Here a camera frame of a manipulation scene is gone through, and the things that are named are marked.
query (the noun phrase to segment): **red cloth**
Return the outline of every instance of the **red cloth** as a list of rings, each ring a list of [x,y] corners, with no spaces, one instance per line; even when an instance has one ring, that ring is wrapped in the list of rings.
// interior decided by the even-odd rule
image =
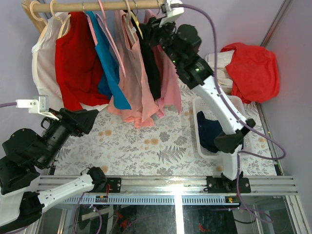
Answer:
[[[221,52],[235,50],[225,68],[233,80],[232,95],[243,103],[264,102],[278,95],[279,74],[273,52],[257,45],[233,43]]]
[[[56,40],[55,71],[64,107],[81,110],[108,104],[98,93],[103,68],[95,50],[87,18],[83,12],[71,12],[69,32]]]

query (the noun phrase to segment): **glass panel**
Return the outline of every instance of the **glass panel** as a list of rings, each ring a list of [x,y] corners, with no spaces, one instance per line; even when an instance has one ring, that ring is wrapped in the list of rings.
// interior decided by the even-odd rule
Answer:
[[[96,234],[100,218],[90,206],[80,205],[75,220],[76,234]],[[176,213],[174,205],[96,205],[102,217],[100,234],[175,234]],[[45,215],[43,232],[71,234],[74,205],[68,206],[63,232],[58,232],[62,209],[52,208]]]
[[[243,209],[229,212],[224,210],[227,206],[220,205],[181,206],[177,204],[177,196],[175,201],[175,205],[95,205],[102,217],[100,234],[176,234],[177,224],[179,231],[184,227],[185,234],[295,233],[283,197],[244,197],[250,208],[271,216],[273,224],[260,222]],[[77,234],[96,234],[100,226],[98,213],[90,209],[90,205],[80,205],[73,222],[74,208],[75,205],[59,204],[50,209],[44,215],[41,233],[71,234],[75,223]],[[269,220],[263,213],[255,214]],[[66,216],[63,226],[62,215]]]
[[[273,224],[256,220],[246,210],[224,211],[227,206],[183,206],[185,234],[294,234],[283,197],[245,197],[244,202],[274,220]],[[257,213],[269,220],[262,213]]]

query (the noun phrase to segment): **pink hanger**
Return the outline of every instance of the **pink hanger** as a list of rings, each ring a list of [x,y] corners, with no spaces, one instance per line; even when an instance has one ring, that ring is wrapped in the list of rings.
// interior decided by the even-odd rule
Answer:
[[[88,20],[89,28],[90,28],[90,32],[91,32],[92,37],[93,37],[94,44],[97,45],[98,44],[98,39],[96,37],[96,33],[94,31],[92,21],[91,21],[90,17],[86,14],[85,10],[84,10],[83,2],[82,2],[82,8],[83,8],[83,12],[84,12],[84,14],[85,14],[85,16],[86,16],[86,18]]]
[[[114,39],[113,39],[111,33],[109,32],[108,27],[107,27],[106,15],[105,15],[104,8],[103,8],[101,0],[98,0],[98,3],[100,5],[100,7],[101,7],[103,18],[101,18],[98,14],[96,14],[97,21],[99,22],[100,27],[102,28],[104,34],[106,35],[106,37],[107,37],[107,39],[108,39],[108,41],[109,41],[109,43],[110,43],[110,45],[111,45],[115,55],[116,55],[116,58],[117,58],[117,60],[119,62],[119,65],[120,65],[121,71],[123,73],[123,76],[126,77],[126,71],[125,71],[123,63],[121,61],[121,57],[120,57],[119,51],[118,51],[118,49],[116,47],[116,44],[114,42]]]

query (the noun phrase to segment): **wooden rod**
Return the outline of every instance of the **wooden rod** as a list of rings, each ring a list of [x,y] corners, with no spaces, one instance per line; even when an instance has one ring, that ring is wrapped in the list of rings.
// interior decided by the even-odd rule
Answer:
[[[162,5],[165,0],[158,0]],[[103,1],[104,10],[127,10],[127,5],[124,1]],[[98,2],[84,2],[85,11],[100,11],[101,8]],[[157,0],[143,0],[134,1],[129,0],[129,5],[132,10],[138,9],[157,9]],[[50,4],[35,4],[34,13],[46,13],[50,11]],[[56,3],[53,5],[54,12],[70,12],[70,11],[83,11],[82,2],[79,3]]]

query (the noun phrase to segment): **clothes hanger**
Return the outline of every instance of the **clothes hanger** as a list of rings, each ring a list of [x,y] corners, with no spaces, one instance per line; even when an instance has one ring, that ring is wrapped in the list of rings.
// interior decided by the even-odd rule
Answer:
[[[97,39],[97,37],[96,37],[96,33],[95,33],[95,31],[94,31],[92,21],[91,21],[90,17],[86,14],[86,11],[85,11],[85,9],[84,9],[84,2],[82,2],[81,4],[82,4],[83,12],[84,12],[84,14],[85,14],[85,16],[86,16],[86,18],[87,18],[87,20],[88,20],[90,32],[91,32],[91,34],[92,34],[92,38],[93,38],[94,44],[95,44],[95,46],[96,46],[96,45],[98,44],[98,39]]]
[[[157,3],[158,3],[158,13],[157,13],[157,18],[158,18],[158,15],[159,15],[159,13],[160,13],[160,4],[159,4],[159,1],[158,0],[156,0],[157,1]]]
[[[38,17],[35,15],[34,9],[33,9],[35,4],[41,4],[41,3],[38,2],[38,1],[31,1],[30,5],[29,5],[30,14],[33,16],[33,18],[34,18],[35,20],[37,20],[37,21],[43,21],[44,24],[45,24],[45,26],[47,26],[47,25],[48,25],[48,22],[47,22],[47,20],[46,20],[45,18],[38,18]]]
[[[47,20],[46,20],[45,18],[38,18],[38,17],[35,15],[34,10],[33,10],[35,4],[40,4],[40,2],[38,2],[38,1],[31,1],[30,5],[29,5],[30,14],[32,15],[32,17],[33,17],[35,20],[37,20],[37,21],[43,21],[44,24],[45,24],[45,27],[44,27],[43,31],[41,32],[40,37],[39,37],[39,39],[38,39],[38,41],[39,41],[39,40],[43,37],[43,35],[45,34],[45,32],[47,31],[48,22],[47,22]]]
[[[56,1],[56,0],[51,0],[51,2],[50,2],[50,11],[51,11],[51,14],[52,14],[52,16],[53,16],[54,18],[56,18],[57,20],[59,20],[59,21],[62,23],[62,26],[60,27],[60,30],[59,30],[59,33],[58,33],[58,39],[59,39],[59,38],[65,36],[65,35],[68,33],[69,28],[70,28],[70,20],[69,20],[69,18],[71,17],[71,15],[68,14],[68,16],[65,18],[64,21],[62,20],[61,17],[57,17],[57,16],[55,15],[54,11],[53,11],[53,4],[54,4],[54,3],[57,3],[57,1]]]
[[[139,21],[137,20],[137,14],[138,14],[137,3],[136,3],[135,0],[132,0],[132,1],[134,1],[134,2],[135,2],[135,5],[136,5],[136,14],[134,14],[132,11],[130,12],[130,14],[131,14],[132,19],[133,19],[134,22],[136,23],[136,27],[137,27],[138,31],[140,32],[141,37],[142,37],[142,39],[143,39],[143,34],[142,34],[142,31],[141,31],[140,26],[139,26],[140,23],[139,23]]]
[[[127,8],[128,8],[128,13],[126,13],[126,17],[123,17],[123,20],[125,21],[126,23],[126,32],[127,32],[127,35],[128,35],[128,38],[129,38],[129,41],[130,41],[130,45],[133,46],[137,39],[135,37],[135,33],[136,33],[136,29],[133,27],[131,28],[130,26],[130,23],[131,23],[131,9],[130,9],[130,5],[129,5],[129,2],[128,0],[124,0],[126,2],[126,5],[127,5]]]
[[[119,63],[119,66],[121,68],[121,72],[122,72],[123,76],[126,77],[126,71],[125,71],[125,68],[123,66],[123,63],[122,63],[119,51],[117,49],[117,46],[116,46],[116,44],[114,42],[114,39],[113,39],[111,33],[110,33],[110,31],[108,30],[108,27],[107,27],[106,14],[105,14],[105,11],[104,11],[103,4],[102,4],[101,0],[98,0],[98,3],[99,3],[99,6],[101,8],[103,17],[101,18],[98,14],[96,14],[97,21],[99,22],[100,27],[102,28],[104,34],[106,35],[106,37],[108,39],[109,44],[111,45],[111,47],[113,49],[114,54],[116,55],[116,58],[118,60],[118,63]]]

